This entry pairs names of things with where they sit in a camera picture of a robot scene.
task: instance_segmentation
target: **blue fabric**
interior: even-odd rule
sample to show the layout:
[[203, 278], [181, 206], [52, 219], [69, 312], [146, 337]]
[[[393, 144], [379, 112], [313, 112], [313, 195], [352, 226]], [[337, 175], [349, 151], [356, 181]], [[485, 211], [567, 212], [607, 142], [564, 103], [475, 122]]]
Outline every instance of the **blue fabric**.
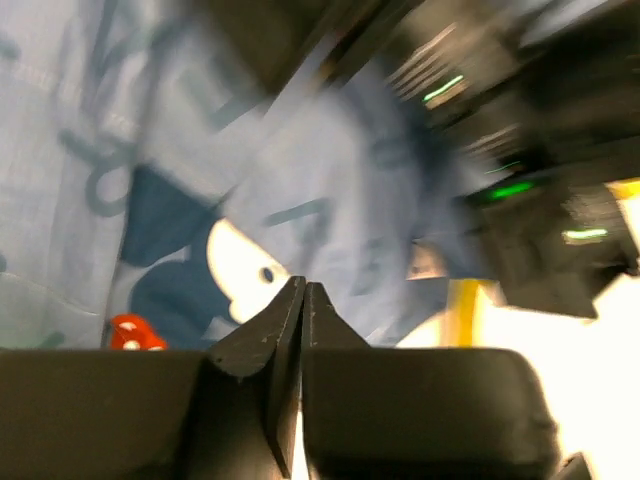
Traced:
[[291, 274], [395, 344], [446, 299], [405, 280], [412, 241], [477, 274], [451, 199], [492, 179], [376, 65], [314, 90], [326, 45], [264, 98], [184, 3], [0, 0], [0, 347], [95, 348], [135, 312], [203, 348]]

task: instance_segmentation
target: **white surface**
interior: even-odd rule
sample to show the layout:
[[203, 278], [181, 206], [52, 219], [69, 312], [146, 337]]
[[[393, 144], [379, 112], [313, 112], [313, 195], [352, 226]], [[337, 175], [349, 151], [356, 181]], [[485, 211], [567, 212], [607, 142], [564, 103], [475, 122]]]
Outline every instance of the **white surface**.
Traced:
[[[636, 242], [640, 199], [622, 202]], [[565, 455], [583, 451], [596, 479], [640, 478], [640, 281], [620, 277], [596, 301], [599, 320], [497, 308], [478, 303], [478, 345], [522, 353], [538, 372]], [[439, 322], [430, 319], [401, 346], [439, 344]], [[298, 422], [293, 478], [307, 479]]]

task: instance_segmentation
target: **dark blue shape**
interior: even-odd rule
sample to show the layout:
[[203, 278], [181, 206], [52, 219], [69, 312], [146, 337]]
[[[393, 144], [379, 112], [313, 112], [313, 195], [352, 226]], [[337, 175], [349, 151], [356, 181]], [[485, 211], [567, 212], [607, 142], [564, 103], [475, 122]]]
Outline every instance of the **dark blue shape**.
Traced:
[[152, 267], [130, 297], [131, 313], [144, 317], [171, 348], [210, 346], [212, 341], [203, 336], [214, 317], [237, 325], [229, 315], [229, 299], [207, 264], [209, 234], [221, 218], [217, 207], [203, 205], [152, 169], [136, 170], [121, 260], [149, 267], [182, 248], [189, 249], [186, 261], [170, 260]]

